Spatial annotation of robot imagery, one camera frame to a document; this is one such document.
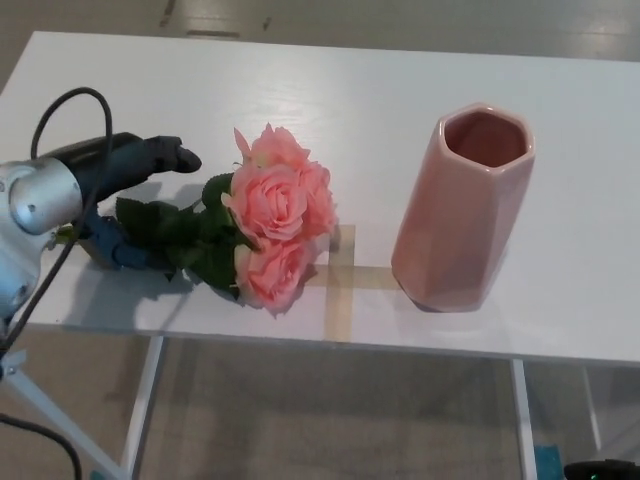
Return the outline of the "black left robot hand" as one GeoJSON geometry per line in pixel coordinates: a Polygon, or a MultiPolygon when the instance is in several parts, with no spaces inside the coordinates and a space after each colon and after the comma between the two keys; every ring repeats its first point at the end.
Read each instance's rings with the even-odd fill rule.
{"type": "Polygon", "coordinates": [[[129,132],[115,134],[106,173],[96,200],[88,203],[102,165],[106,138],[99,137],[58,148],[45,154],[61,161],[79,183],[83,206],[91,205],[78,243],[103,268],[155,270],[168,274],[175,270],[164,253],[155,253],[133,243],[130,235],[113,216],[100,216],[99,202],[142,184],[156,173],[193,173],[201,159],[182,146],[179,137],[156,136],[143,139],[129,132]]]}

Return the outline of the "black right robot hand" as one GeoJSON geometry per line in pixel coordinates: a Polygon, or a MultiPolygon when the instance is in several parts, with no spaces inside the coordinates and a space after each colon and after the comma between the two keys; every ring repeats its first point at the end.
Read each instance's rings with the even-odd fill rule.
{"type": "Polygon", "coordinates": [[[566,480],[639,480],[640,468],[630,461],[606,459],[567,464],[566,480]]]}

